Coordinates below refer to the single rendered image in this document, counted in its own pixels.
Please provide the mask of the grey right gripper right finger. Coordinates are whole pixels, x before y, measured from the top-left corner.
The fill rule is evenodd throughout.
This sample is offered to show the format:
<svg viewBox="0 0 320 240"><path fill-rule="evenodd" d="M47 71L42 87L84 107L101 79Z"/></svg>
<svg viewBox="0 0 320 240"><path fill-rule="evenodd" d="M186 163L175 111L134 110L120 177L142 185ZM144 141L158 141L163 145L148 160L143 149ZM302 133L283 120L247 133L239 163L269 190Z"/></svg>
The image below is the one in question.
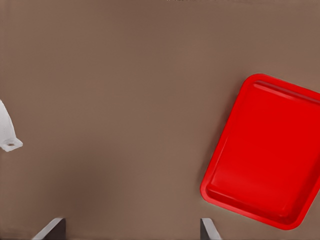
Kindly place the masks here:
<svg viewBox="0 0 320 240"><path fill-rule="evenodd" d="M200 240L222 240L212 219L200 219Z"/></svg>

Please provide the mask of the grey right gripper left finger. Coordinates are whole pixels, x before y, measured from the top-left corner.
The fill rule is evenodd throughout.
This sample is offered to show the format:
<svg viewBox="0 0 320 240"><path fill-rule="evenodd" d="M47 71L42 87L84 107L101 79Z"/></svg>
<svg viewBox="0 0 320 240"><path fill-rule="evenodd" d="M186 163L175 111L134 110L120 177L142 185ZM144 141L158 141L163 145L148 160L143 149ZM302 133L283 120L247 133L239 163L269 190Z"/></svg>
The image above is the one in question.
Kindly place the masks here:
<svg viewBox="0 0 320 240"><path fill-rule="evenodd" d="M66 219L54 218L31 240L66 240Z"/></svg>

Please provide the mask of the white drainage pipe clamp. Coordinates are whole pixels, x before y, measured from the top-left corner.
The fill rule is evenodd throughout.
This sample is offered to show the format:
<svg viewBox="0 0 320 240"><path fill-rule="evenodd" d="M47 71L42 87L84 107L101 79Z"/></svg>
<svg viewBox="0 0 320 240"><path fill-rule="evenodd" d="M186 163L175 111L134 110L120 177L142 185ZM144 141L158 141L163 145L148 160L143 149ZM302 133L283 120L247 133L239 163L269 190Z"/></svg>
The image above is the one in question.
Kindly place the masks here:
<svg viewBox="0 0 320 240"><path fill-rule="evenodd" d="M10 152L22 146L23 142L17 138L11 117L0 99L0 148Z"/></svg>

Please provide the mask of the red rectangular plastic tray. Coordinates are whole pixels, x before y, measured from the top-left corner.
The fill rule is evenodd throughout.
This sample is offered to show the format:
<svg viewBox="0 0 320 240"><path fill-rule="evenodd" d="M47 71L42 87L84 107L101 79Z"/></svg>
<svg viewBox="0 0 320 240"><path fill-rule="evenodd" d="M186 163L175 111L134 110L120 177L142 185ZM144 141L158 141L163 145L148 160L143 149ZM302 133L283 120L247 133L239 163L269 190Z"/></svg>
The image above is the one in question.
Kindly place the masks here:
<svg viewBox="0 0 320 240"><path fill-rule="evenodd" d="M320 190L320 93L257 73L242 84L200 194L282 230L304 220Z"/></svg>

